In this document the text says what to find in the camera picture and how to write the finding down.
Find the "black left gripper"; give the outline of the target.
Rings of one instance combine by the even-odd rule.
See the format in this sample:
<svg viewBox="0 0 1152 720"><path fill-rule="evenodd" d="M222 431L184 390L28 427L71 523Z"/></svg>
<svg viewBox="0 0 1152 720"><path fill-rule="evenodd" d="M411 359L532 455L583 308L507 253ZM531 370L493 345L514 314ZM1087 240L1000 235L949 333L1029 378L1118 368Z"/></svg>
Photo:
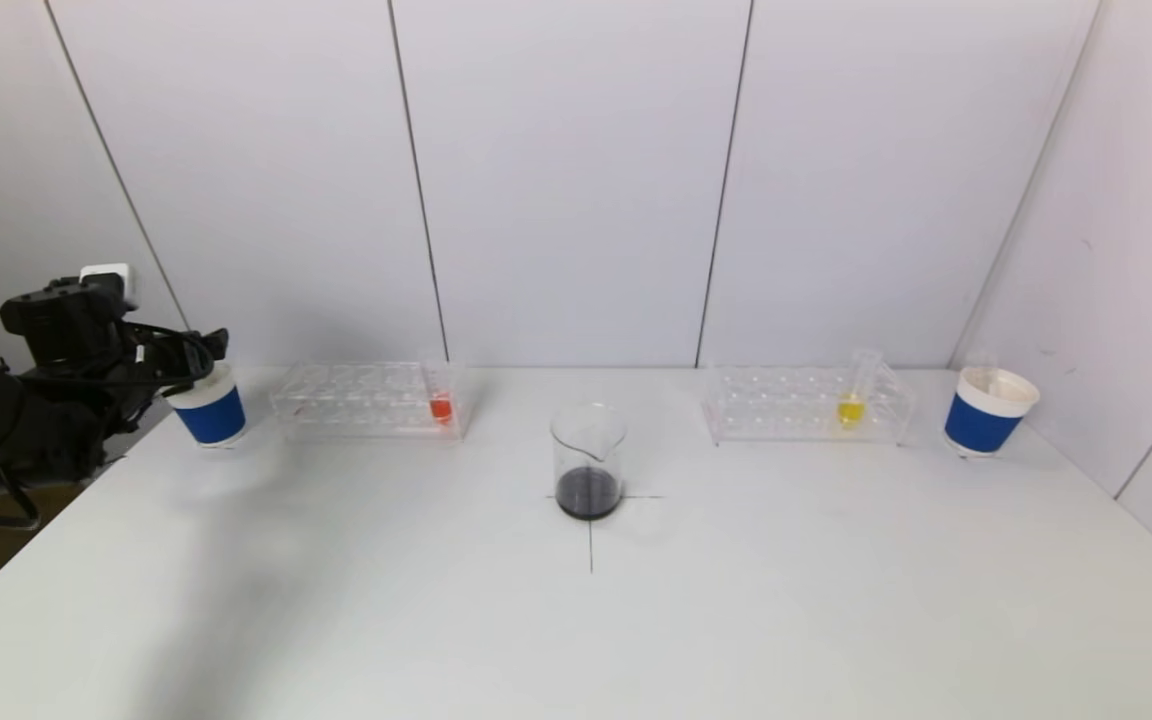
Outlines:
<svg viewBox="0 0 1152 720"><path fill-rule="evenodd" d="M198 382L227 357L229 332L146 331L146 361L156 382Z"/></svg>

